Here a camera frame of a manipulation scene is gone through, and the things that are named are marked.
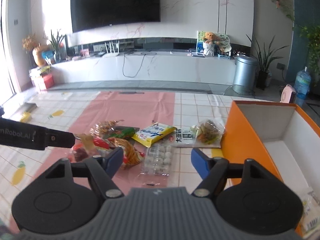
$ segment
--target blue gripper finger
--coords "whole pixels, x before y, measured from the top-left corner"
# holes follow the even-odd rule
[[[205,179],[210,172],[210,160],[200,149],[194,148],[191,151],[191,163],[202,179]]]

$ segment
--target pink object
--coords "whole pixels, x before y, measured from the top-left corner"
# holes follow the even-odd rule
[[[282,91],[280,103],[294,104],[296,96],[296,90],[291,85],[287,85]]]

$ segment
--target plant pot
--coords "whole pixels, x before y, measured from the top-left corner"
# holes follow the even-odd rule
[[[264,90],[266,88],[266,80],[268,77],[268,73],[263,72],[262,70],[259,71],[258,80],[256,88]]]

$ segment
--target chip bag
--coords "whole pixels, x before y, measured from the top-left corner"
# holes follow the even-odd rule
[[[137,131],[132,137],[145,147],[150,148],[152,144],[162,139],[164,136],[176,130],[175,127],[155,122],[151,126]]]
[[[127,140],[115,137],[109,138],[108,140],[113,143],[115,147],[121,147],[123,149],[124,156],[123,163],[121,165],[122,169],[130,168],[131,166],[139,164],[143,160],[144,154],[137,151]]]
[[[124,120],[98,122],[90,129],[90,134],[103,139],[106,135],[114,134],[116,132],[114,127],[123,121]]]

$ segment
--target television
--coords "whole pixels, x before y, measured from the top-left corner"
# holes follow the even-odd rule
[[[73,32],[137,22],[160,22],[160,0],[71,0]]]

